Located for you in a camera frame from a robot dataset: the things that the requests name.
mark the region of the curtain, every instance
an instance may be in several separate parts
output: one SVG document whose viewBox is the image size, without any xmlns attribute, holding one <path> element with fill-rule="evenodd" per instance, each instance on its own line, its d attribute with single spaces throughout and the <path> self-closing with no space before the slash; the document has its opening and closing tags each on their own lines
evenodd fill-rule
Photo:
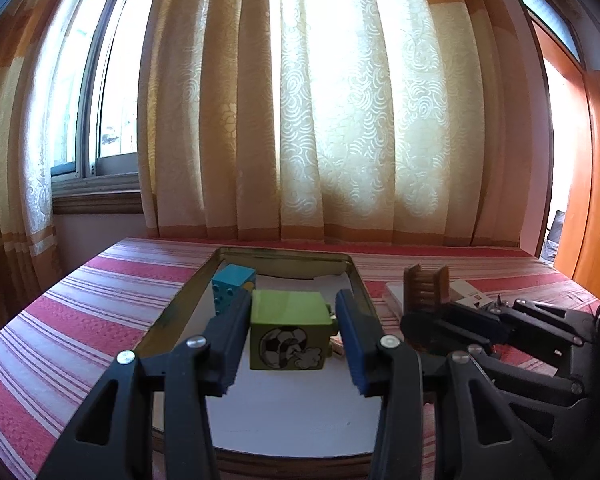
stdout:
<svg viewBox="0 0 600 480">
<path fill-rule="evenodd" d="M 146 224 L 517 245 L 525 96 L 502 0 L 154 0 L 138 99 Z"/>
<path fill-rule="evenodd" d="M 45 116 L 81 0 L 11 0 L 0 15 L 0 328 L 61 277 Z"/>
</svg>

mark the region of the blue block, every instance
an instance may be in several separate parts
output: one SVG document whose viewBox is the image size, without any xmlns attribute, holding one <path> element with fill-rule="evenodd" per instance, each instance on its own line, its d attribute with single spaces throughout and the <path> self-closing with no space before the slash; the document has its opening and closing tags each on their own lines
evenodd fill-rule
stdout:
<svg viewBox="0 0 600 480">
<path fill-rule="evenodd" d="M 336 317 L 338 318 L 338 328 L 342 345 L 349 364 L 349 373 L 354 386 L 358 388 L 361 395 L 368 391 L 368 381 L 365 374 L 365 354 L 360 346 L 360 341 L 356 335 L 353 320 L 347 309 L 347 300 L 353 300 L 353 296 L 343 294 L 343 290 L 336 294 Z"/>
<path fill-rule="evenodd" d="M 236 288 L 252 291 L 256 287 L 256 270 L 229 264 L 211 279 L 216 315 L 222 314 L 234 300 Z"/>
</svg>

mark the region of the cream curtain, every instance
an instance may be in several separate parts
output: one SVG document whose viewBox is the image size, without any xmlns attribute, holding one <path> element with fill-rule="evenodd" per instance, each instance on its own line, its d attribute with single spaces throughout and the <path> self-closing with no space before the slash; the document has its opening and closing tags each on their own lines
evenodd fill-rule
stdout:
<svg viewBox="0 0 600 480">
<path fill-rule="evenodd" d="M 0 16 L 0 328 L 60 277 L 45 117 L 81 0 L 12 0 Z"/>
<path fill-rule="evenodd" d="M 516 245 L 526 86 L 502 0 L 154 0 L 146 223 L 162 237 Z"/>
</svg>

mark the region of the soccer ball sticker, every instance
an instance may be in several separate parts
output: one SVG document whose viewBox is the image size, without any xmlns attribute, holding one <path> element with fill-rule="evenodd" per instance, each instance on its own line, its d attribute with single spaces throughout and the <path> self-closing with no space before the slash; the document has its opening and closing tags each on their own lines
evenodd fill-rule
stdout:
<svg viewBox="0 0 600 480">
<path fill-rule="evenodd" d="M 281 370 L 289 361 L 302 370 L 320 363 L 320 349 L 306 347 L 306 332 L 297 326 L 269 330 L 260 340 L 260 358 L 269 368 Z"/>
</svg>

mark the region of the bed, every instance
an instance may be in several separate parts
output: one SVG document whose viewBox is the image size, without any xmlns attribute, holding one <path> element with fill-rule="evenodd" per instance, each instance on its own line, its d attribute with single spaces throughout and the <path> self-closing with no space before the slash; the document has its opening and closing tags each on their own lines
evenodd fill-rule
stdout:
<svg viewBox="0 0 600 480">
<path fill-rule="evenodd" d="M 349 254 L 387 333 L 399 328 L 382 298 L 385 285 L 399 281 L 404 267 L 415 263 L 447 265 L 452 279 L 467 280 L 507 301 L 524 297 L 592 312 L 599 304 L 563 274 L 515 248 L 126 238 L 61 280 L 0 331 L 0 479 L 35 478 L 114 356 L 134 348 L 196 269 L 227 245 Z M 514 349 L 504 349 L 503 359 L 525 368 L 542 367 Z M 426 471 L 432 468 L 432 431 L 426 421 Z"/>
</svg>

